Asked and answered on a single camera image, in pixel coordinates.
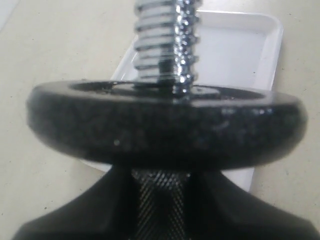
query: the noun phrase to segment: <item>white plastic tray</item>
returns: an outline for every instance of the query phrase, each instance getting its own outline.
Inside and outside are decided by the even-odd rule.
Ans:
[[[271,90],[283,35],[279,20],[255,13],[200,11],[200,14],[196,83]],[[137,76],[132,64],[135,57],[131,45],[112,79],[134,80]],[[110,169],[106,164],[85,163],[105,172]],[[250,190],[254,168],[223,173],[242,189]]]

